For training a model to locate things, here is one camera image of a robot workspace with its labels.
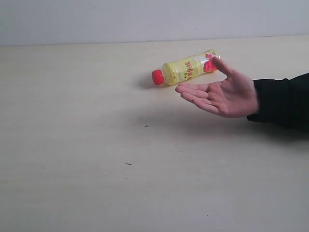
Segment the person's open bare hand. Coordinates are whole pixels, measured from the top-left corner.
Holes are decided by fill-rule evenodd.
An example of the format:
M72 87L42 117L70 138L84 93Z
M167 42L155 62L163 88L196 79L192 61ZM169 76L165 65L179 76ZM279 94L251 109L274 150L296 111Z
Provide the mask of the person's open bare hand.
M213 64L226 75L223 81L209 84L179 84L176 92L198 108L226 118L241 118L258 113L259 103L252 79L214 57Z

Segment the black sleeved forearm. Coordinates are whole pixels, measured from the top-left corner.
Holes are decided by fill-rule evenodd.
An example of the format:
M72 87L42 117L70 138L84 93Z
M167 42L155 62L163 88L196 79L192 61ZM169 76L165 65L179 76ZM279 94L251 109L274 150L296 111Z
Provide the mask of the black sleeved forearm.
M293 79L254 80L259 110L249 121L309 131L309 74Z

